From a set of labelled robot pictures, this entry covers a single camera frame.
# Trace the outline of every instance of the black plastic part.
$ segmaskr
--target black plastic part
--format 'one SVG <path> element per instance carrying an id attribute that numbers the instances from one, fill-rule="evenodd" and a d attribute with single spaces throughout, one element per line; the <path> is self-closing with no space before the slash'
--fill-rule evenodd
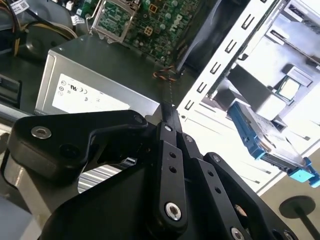
<path id="1" fill-rule="evenodd" d="M 195 158 L 200 153 L 194 140 L 188 141 L 182 135 L 179 138 L 179 144 L 184 149 L 186 177 L 197 186 L 201 186 L 199 197 L 202 199 L 202 204 L 206 205 L 206 210 L 201 214 L 206 217 L 211 226 L 209 231 L 214 233 L 217 239 L 234 240 L 231 229 L 237 228 L 246 240 L 250 240 L 251 237 L 242 227 L 214 166 L 203 161 L 202 156 Z"/>
<path id="2" fill-rule="evenodd" d="M 9 140 L 14 150 L 10 154 L 41 175 L 45 164 L 56 166 L 51 173 L 61 176 L 64 184 L 78 174 L 82 167 L 78 160 L 89 159 L 94 168 L 113 162 L 110 157 L 116 157 L 116 162 L 137 159 L 136 165 L 58 207 L 45 223 L 40 240 L 233 240 L 232 228 L 245 240 L 285 239 L 284 232 L 297 240 L 220 156 L 207 153 L 204 161 L 192 137 L 177 133 L 167 122 L 155 127 L 137 116 L 141 117 L 133 111 L 38 116 L 16 125 Z M 50 128 L 52 136 L 31 138 L 30 129 L 39 125 Z M 68 135 L 81 126 L 81 134 Z M 104 143 L 104 136 L 108 141 L 102 152 L 94 146 Z M 54 177 L 49 178 L 51 182 L 56 182 Z M 65 186 L 56 187 L 63 190 Z M 180 219 L 166 214 L 167 203 L 179 207 Z M 236 205 L 247 216 L 239 217 Z"/>
<path id="3" fill-rule="evenodd" d="M 168 102 L 161 103 L 162 121 L 171 126 L 177 133 L 182 133 L 178 111 Z"/>
<path id="4" fill-rule="evenodd" d="M 52 136 L 39 139 L 32 128 L 48 128 Z M 95 135 L 121 131 L 142 131 L 148 122 L 132 110 L 31 116 L 13 126 L 8 149 L 13 159 L 56 183 L 76 180 L 88 162 L 89 148 Z"/>
<path id="5" fill-rule="evenodd" d="M 183 36 L 184 53 L 179 52 L 176 69 L 180 71 L 185 64 L 200 73 L 208 64 L 234 23 L 237 21 L 248 1 L 202 0 L 201 8 L 195 14 L 192 24 Z"/>
<path id="6" fill-rule="evenodd" d="M 220 161 L 215 161 L 214 157 L 219 158 Z M 240 206 L 246 213 L 252 239 L 278 240 L 275 238 L 274 232 L 279 234 L 281 238 L 286 239 L 284 231 L 288 232 L 294 240 L 298 239 L 290 228 L 218 154 L 208 152 L 203 159 L 211 163 L 216 169 L 232 204 Z"/>
<path id="7" fill-rule="evenodd" d="M 164 122 L 158 125 L 158 151 L 153 151 L 153 180 L 149 185 L 153 192 L 152 215 L 147 221 L 152 234 L 160 239 L 178 237 L 183 234 L 188 224 L 183 155 L 177 148 L 176 131 L 173 128 L 169 131 L 165 126 L 168 128 Z M 172 220 L 166 214 L 167 203 L 174 203 L 179 207 L 181 218 L 178 221 Z"/>

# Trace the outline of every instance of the screw hole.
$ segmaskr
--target screw hole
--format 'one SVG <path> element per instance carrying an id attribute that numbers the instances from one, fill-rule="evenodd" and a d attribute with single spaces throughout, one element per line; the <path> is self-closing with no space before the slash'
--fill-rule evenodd
<path id="1" fill-rule="evenodd" d="M 214 190 L 215 190 L 218 194 L 221 194 L 221 190 L 220 190 L 220 188 L 215 187 L 215 188 L 214 188 Z"/>
<path id="2" fill-rule="evenodd" d="M 175 169 L 173 166 L 169 167 L 170 172 L 176 174 L 177 173 L 177 169 Z"/>
<path id="3" fill-rule="evenodd" d="M 172 157 L 173 159 L 175 159 L 175 158 L 177 157 L 173 152 L 170 152 L 169 155 L 170 155 L 170 157 Z"/>

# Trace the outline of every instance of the white label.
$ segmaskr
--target white label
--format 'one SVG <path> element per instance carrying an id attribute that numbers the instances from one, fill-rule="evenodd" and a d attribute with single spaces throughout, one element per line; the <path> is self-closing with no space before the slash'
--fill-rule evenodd
<path id="1" fill-rule="evenodd" d="M 71 16 L 72 25 L 75 26 L 77 24 L 84 24 L 85 20 L 78 15 Z"/>
<path id="2" fill-rule="evenodd" d="M 82 14 L 82 9 L 81 9 L 81 8 L 78 8 L 78 9 L 76 10 L 76 14 L 77 14 L 77 15 L 81 15 L 81 14 Z"/>
<path id="3" fill-rule="evenodd" d="M 64 74 L 60 74 L 52 106 L 70 114 L 130 108 L 128 104 Z"/>
<path id="4" fill-rule="evenodd" d="M 29 8 L 29 4 L 26 2 L 26 0 L 18 0 L 10 5 L 15 15 L 18 15 Z"/>

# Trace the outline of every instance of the green circuit board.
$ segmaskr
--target green circuit board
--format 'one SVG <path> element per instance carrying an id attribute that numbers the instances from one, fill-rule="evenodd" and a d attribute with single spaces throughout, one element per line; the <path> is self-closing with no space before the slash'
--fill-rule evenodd
<path id="1" fill-rule="evenodd" d="M 125 9 L 112 2 L 106 2 L 104 9 L 98 26 L 121 37 L 126 23 L 130 20 L 130 15 Z"/>
<path id="2" fill-rule="evenodd" d="M 199 3 L 200 0 L 141 0 L 123 44 L 139 49 L 164 66 L 172 65 L 174 51 Z M 129 18 L 123 8 L 107 2 L 99 26 L 120 36 Z"/>

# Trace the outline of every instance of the yellow wire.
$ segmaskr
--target yellow wire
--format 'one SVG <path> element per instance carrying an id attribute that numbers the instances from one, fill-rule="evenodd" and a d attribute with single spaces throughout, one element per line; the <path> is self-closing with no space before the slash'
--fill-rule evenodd
<path id="1" fill-rule="evenodd" d="M 7 3 L 6 3 L 4 0 L 0 0 L 0 3 L 4 4 L 4 5 L 9 9 Z M 18 21 L 19 31 L 22 31 L 22 30 L 24 31 L 25 28 L 26 28 L 26 26 L 27 26 L 27 24 L 24 25 L 23 27 L 21 27 L 20 22 Z M 59 30 L 57 30 L 57 29 L 54 29 L 54 28 L 52 28 L 52 27 L 50 27 L 50 26 L 47 26 L 47 25 L 45 25 L 45 24 L 37 23 L 37 24 L 35 24 L 34 26 L 37 26 L 37 27 L 40 27 L 40 28 L 44 28 L 44 29 L 49 29 L 49 30 L 51 30 L 51 31 L 54 31 L 54 32 L 56 32 L 56 33 L 64 36 L 64 37 L 67 38 L 67 39 L 71 39 L 69 36 L 63 34 L 61 31 L 59 31 Z M 17 38 L 17 39 L 14 41 L 14 49 L 13 49 L 13 55 L 14 55 L 14 56 L 16 56 L 16 55 L 18 54 L 19 43 L 20 43 L 20 38 Z"/>
<path id="2" fill-rule="evenodd" d="M 51 31 L 54 31 L 54 32 L 56 32 L 56 33 L 64 36 L 64 37 L 67 38 L 67 39 L 70 39 L 70 36 L 67 36 L 67 35 L 65 35 L 64 33 L 62 33 L 61 31 L 59 31 L 59 30 L 57 30 L 57 29 L 54 29 L 54 28 L 52 28 L 52 27 L 50 27 L 50 26 L 47 26 L 47 25 L 45 25 L 45 24 L 43 24 L 43 23 L 36 23 L 36 24 L 34 24 L 34 25 L 32 25 L 32 26 L 36 26 L 36 27 L 40 27 L 40 28 L 44 28 L 44 29 L 49 29 L 49 30 L 51 30 Z"/>

